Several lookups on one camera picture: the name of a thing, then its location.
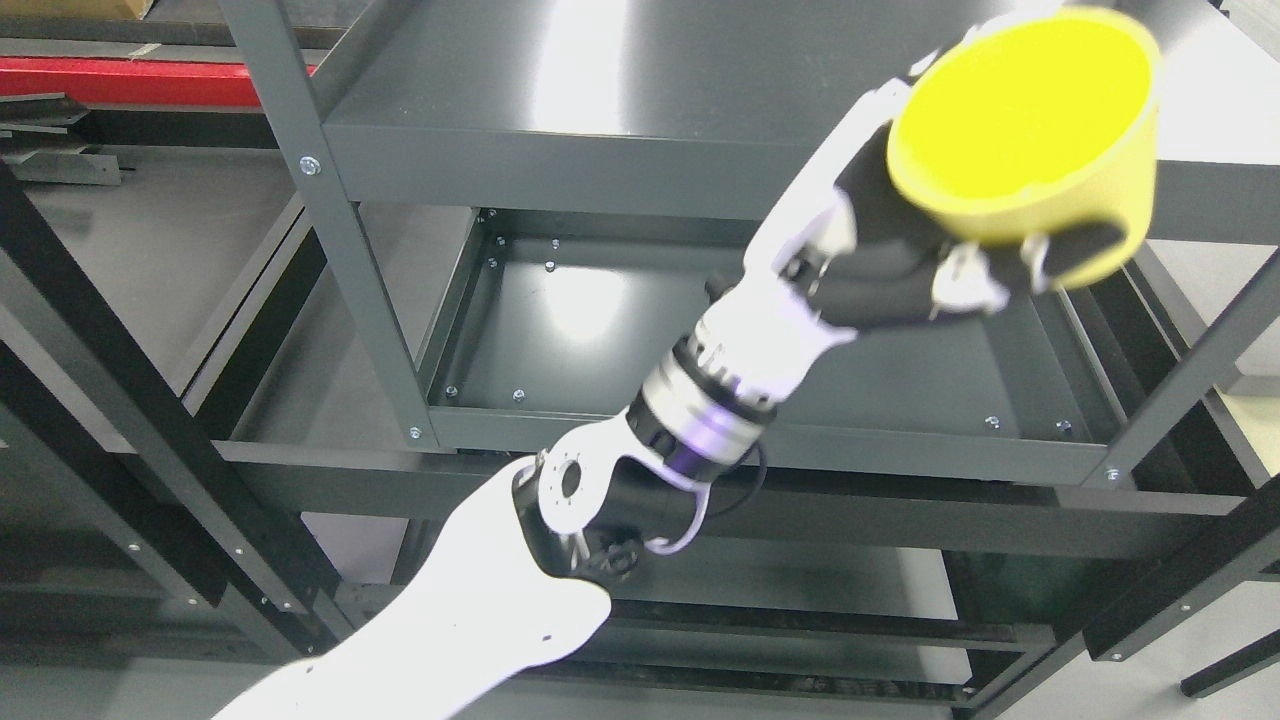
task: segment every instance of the yellow cup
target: yellow cup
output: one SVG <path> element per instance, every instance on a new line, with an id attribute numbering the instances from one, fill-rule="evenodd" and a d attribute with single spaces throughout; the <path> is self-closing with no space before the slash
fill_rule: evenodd
<path id="1" fill-rule="evenodd" d="M 1102 8 L 1064 8 L 960 45 L 925 70 L 893 123 L 890 177 L 982 243 L 1115 223 L 1124 242 L 1060 284 L 1098 281 L 1151 225 L 1158 58 L 1142 24 Z"/>

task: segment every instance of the black cable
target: black cable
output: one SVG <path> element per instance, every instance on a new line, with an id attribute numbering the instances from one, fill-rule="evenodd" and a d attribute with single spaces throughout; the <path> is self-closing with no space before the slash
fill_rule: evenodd
<path id="1" fill-rule="evenodd" d="M 755 445 L 751 446 L 751 448 L 755 450 L 755 459 L 756 459 L 756 462 L 759 462 L 759 465 L 755 469 L 755 484 L 751 486 L 751 489 L 748 491 L 746 495 L 744 495 L 742 497 L 740 497 L 740 498 L 735 500 L 733 502 L 728 503 L 728 506 L 722 507 L 722 509 L 719 509 L 719 510 L 717 510 L 714 512 L 708 512 L 707 514 L 707 519 L 708 520 L 728 515 L 730 512 L 732 512 L 732 511 L 737 510 L 739 507 L 742 507 L 744 505 L 746 505 L 748 502 L 750 502 L 751 498 L 754 498 L 756 495 L 760 493 L 760 488 L 764 487 L 764 475 L 768 474 L 768 471 L 769 471 L 769 461 L 764 456 L 764 446 L 763 445 L 760 445 L 759 442 L 756 442 Z"/>

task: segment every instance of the mounting hole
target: mounting hole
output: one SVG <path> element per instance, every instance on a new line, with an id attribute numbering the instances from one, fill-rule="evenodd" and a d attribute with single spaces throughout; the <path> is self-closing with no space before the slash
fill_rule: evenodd
<path id="1" fill-rule="evenodd" d="M 564 497 L 573 497 L 581 484 L 582 466 L 577 464 L 577 460 L 570 460 L 568 465 L 564 466 L 564 477 L 561 479 L 561 492 L 564 493 Z"/>

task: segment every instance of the shelf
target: shelf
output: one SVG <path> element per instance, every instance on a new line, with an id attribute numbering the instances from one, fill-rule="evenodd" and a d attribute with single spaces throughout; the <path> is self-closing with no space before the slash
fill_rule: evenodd
<path id="1" fill-rule="evenodd" d="M 956 618 L 937 551 L 699 538 L 648 557 L 612 593 L 621 601 Z M 965 683 L 965 651 L 892 638 L 708 633 L 607 624 L 577 660 Z"/>
<path id="2" fill-rule="evenodd" d="M 1178 334 L 1194 345 L 1235 293 L 1275 252 L 1265 245 L 1153 241 L 1137 256 L 1138 266 L 1169 313 Z M 1222 392 L 1280 396 L 1280 323 L 1271 325 L 1217 383 Z"/>
<path id="3" fill-rule="evenodd" d="M 631 402 L 705 310 L 705 278 L 739 268 L 749 237 L 739 223 L 673 219 L 627 234 L 640 227 L 524 211 L 476 225 L 458 320 L 433 331 L 447 340 L 428 400 L 447 446 L 536 451 Z M 1046 299 L 865 333 L 814 365 L 765 436 L 769 456 L 788 468 L 1078 483 L 1101 460 L 1094 433 L 1106 439 L 1110 427 L 1084 409 L 1105 406 L 1110 391 L 1060 357 L 1074 342 L 1050 337 L 1069 325 L 1062 313 Z"/>
<path id="4" fill-rule="evenodd" d="M 381 5 L 316 73 L 361 68 L 324 120 L 353 200 L 705 218 L 763 217 L 859 95 L 1005 8 Z"/>
<path id="5" fill-rule="evenodd" d="M 119 187 L 27 196 L 129 333 L 180 391 L 192 341 L 293 195 L 278 152 L 125 147 Z"/>

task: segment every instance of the dark gray shelving unit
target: dark gray shelving unit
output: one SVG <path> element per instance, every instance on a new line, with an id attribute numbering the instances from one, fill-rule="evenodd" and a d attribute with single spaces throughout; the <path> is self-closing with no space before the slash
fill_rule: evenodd
<path id="1" fill-rule="evenodd" d="M 0 255 L 22 287 L 0 301 L 27 348 L 5 336 L 0 360 L 27 382 L 0 383 L 0 469 L 74 497 L 123 553 L 113 562 L 134 557 L 150 578 L 134 600 L 196 600 L 218 637 L 248 641 L 216 657 L 279 660 L 332 647 L 385 606 L 508 454 L 621 409 L 852 100 L 1010 4 L 659 0 L 564 18 L 550 1 L 381 0 L 310 78 L 279 3 L 221 5 L 298 199 L 266 241 L 206 260 L 216 268 L 197 279 L 227 287 L 212 318 L 192 310 L 198 322 L 148 340 L 165 325 L 115 296 L 146 283 L 146 265 L 33 261 L 59 241 L 3 188 L 5 217 L 24 220 Z M 1188 33 L 1231 50 L 1204 63 L 1245 42 L 1196 0 L 1112 5 L 1171 56 Z M 1262 82 L 1275 63 L 1235 69 L 1280 106 Z M 1192 81 L 1171 92 L 1202 92 Z M 1277 168 L 1193 161 L 1187 104 L 1170 108 L 1181 135 L 1162 140 L 1151 236 L 1275 245 Z M 288 188 L 271 187 L 282 202 Z M 1147 286 L 1130 265 L 1000 316 L 832 352 L 767 437 L 760 497 L 708 524 L 699 550 L 646 564 L 596 641 L 531 674 L 993 717 L 1082 650 L 1124 660 L 1234 584 L 1275 577 L 1280 486 L 1211 386 L 1274 320 L 1280 261 L 1194 343 Z M 197 325 L 209 342 L 175 374 L 164 348 Z M 748 482 L 721 480 L 730 493 Z M 392 583 L 343 582 L 300 512 L 407 518 Z M 164 542 L 179 534 L 195 550 Z M 952 618 L 892 592 L 796 594 L 814 579 L 787 575 L 808 562 L 872 585 L 892 564 L 867 570 L 860 553 L 887 548 L 933 552 Z M 721 592 L 699 594 L 716 573 Z M 182 623 L 148 637 L 127 625 L 122 644 L 113 621 L 108 609 L 0 647 L 211 652 Z M 920 647 L 965 655 L 931 676 Z"/>

